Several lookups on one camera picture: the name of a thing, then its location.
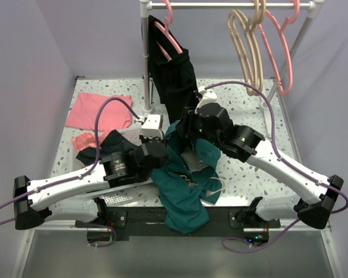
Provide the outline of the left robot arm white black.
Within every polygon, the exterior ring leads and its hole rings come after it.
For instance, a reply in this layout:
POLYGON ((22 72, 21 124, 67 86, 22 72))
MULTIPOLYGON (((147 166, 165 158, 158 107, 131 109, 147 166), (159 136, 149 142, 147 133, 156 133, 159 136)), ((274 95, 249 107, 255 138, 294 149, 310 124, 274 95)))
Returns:
POLYGON ((25 175, 16 177, 13 186, 15 228, 32 229, 54 220, 105 226, 108 222, 105 202, 87 199, 86 195, 142 184, 168 158, 166 142, 151 139, 136 149, 112 153, 97 164, 57 177, 43 180, 31 180, 25 175))

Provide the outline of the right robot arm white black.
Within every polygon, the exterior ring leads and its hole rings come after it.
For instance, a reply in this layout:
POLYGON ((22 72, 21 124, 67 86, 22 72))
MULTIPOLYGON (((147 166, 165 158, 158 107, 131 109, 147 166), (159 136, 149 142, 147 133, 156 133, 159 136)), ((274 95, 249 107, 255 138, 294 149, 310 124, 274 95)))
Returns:
POLYGON ((338 175, 318 174, 280 154, 258 131, 235 125, 218 103, 186 108, 176 130, 188 140, 207 140, 226 156, 263 170, 295 192, 293 196, 256 197, 238 213, 239 220, 255 228, 279 218, 295 218, 316 229, 326 227, 343 186, 338 175))

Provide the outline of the teal green shorts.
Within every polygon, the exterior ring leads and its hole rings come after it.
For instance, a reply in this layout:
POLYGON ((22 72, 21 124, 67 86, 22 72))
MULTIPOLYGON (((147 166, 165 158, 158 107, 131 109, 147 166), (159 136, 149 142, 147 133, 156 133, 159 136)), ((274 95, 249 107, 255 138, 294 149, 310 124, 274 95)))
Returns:
POLYGON ((215 204, 225 183, 216 172, 221 151, 203 139, 181 138, 178 123, 171 124, 165 133, 169 159, 152 171, 151 179, 167 212, 165 225, 186 235, 209 222, 201 201, 215 204))

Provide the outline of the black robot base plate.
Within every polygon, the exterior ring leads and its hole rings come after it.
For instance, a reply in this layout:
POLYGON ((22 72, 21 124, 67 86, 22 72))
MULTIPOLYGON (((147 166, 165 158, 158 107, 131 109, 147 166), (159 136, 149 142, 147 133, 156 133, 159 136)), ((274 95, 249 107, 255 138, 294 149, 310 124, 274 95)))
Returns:
MULTIPOLYGON (((98 225, 107 225, 117 233, 117 240, 128 241, 133 236, 183 237, 184 234, 165 225, 166 210, 163 207, 108 207, 99 200, 98 207, 102 208, 102 219, 94 220, 91 224, 75 222, 76 228, 86 228, 87 240, 93 243, 97 240, 108 241, 113 233, 103 229, 97 230, 98 225)), ((210 221, 187 237, 231 237, 244 236, 245 229, 260 229, 263 234, 267 229, 280 228, 279 220, 268 223, 257 222, 245 218, 247 207, 217 207, 205 208, 210 221)))

